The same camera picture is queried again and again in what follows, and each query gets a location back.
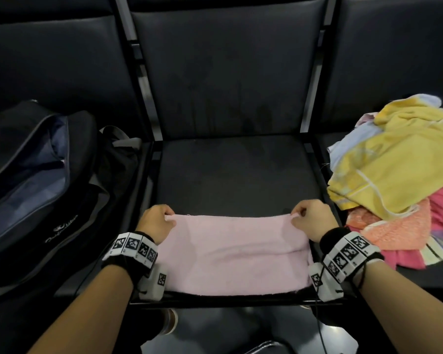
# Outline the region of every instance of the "orange cloth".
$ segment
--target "orange cloth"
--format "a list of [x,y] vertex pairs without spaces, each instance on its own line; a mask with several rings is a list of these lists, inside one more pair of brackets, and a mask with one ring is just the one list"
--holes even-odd
[[363,207],[353,209],[346,225],[361,230],[361,234],[381,250],[421,250],[427,244],[431,230],[430,201],[418,203],[413,214],[387,222]]

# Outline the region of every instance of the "logo on backpack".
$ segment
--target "logo on backpack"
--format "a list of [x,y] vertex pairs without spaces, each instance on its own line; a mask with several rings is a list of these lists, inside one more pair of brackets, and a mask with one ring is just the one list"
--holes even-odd
[[53,230],[55,234],[53,234],[53,236],[51,237],[48,237],[46,241],[44,241],[44,243],[47,244],[48,242],[58,237],[66,228],[68,228],[76,220],[77,216],[79,215],[75,215],[71,220],[63,223],[62,225],[56,226],[56,228]]

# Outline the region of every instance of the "yellow towel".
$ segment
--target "yellow towel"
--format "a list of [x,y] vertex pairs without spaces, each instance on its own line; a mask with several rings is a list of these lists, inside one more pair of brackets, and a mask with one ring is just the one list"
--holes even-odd
[[414,96],[387,104],[374,123],[384,132],[343,156],[328,194],[341,209],[362,205],[393,220],[443,187],[443,109]]

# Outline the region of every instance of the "hand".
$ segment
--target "hand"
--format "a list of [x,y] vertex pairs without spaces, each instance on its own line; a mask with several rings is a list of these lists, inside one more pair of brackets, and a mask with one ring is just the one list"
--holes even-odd
[[160,244],[176,226],[176,220],[166,221],[164,215],[175,215],[167,205],[154,205],[147,209],[136,226],[136,231],[149,235],[155,244]]
[[305,232],[307,237],[314,242],[320,242],[325,233],[338,227],[330,206],[320,200],[299,202],[290,214],[295,213],[299,216],[292,219],[292,225]]

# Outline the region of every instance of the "light blue cloth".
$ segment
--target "light blue cloth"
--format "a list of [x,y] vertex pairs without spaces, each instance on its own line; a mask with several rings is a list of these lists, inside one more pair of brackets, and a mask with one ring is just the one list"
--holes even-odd
[[382,129],[374,124],[374,120],[370,120],[354,128],[347,136],[328,147],[330,153],[330,169],[334,172],[340,163],[343,155],[354,148],[360,142],[363,142],[375,135],[382,133]]

